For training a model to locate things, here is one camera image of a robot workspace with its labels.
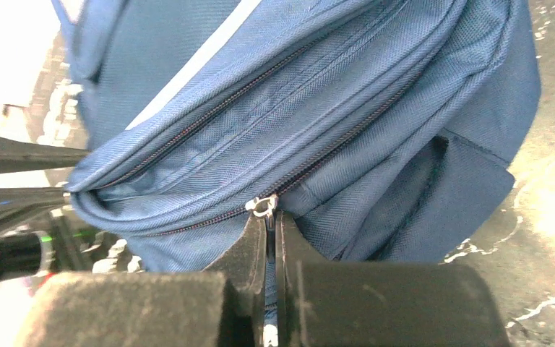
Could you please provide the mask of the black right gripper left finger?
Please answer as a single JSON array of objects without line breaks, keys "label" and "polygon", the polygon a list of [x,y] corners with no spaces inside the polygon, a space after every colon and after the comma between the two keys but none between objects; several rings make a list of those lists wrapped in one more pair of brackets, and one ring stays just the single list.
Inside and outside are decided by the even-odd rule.
[{"label": "black right gripper left finger", "polygon": [[201,272],[60,273],[37,292],[16,346],[261,346],[266,228],[250,215]]}]

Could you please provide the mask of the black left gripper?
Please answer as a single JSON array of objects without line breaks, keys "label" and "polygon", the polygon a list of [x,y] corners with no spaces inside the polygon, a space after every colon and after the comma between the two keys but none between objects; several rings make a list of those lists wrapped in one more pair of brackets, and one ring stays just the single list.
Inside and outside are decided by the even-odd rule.
[{"label": "black left gripper", "polygon": [[[88,154],[0,137],[0,174],[73,167]],[[0,189],[0,282],[31,278],[37,288],[57,273],[90,270],[96,229],[60,210],[44,213],[66,204],[60,188]]]}]

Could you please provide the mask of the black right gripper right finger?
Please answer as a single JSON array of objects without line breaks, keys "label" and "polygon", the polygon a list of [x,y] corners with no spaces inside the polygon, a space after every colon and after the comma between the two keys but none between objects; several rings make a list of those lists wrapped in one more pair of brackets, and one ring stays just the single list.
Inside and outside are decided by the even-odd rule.
[{"label": "black right gripper right finger", "polygon": [[281,346],[508,346],[483,278],[463,265],[328,260],[275,217]]}]

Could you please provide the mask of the navy blue student backpack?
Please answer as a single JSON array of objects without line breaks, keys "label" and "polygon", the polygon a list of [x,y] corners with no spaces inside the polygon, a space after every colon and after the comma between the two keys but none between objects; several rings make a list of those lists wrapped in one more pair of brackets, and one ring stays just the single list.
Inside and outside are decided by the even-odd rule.
[{"label": "navy blue student backpack", "polygon": [[526,1],[53,3],[90,154],[67,190],[148,272],[204,270],[250,215],[337,262],[441,265],[512,190],[541,83]]}]

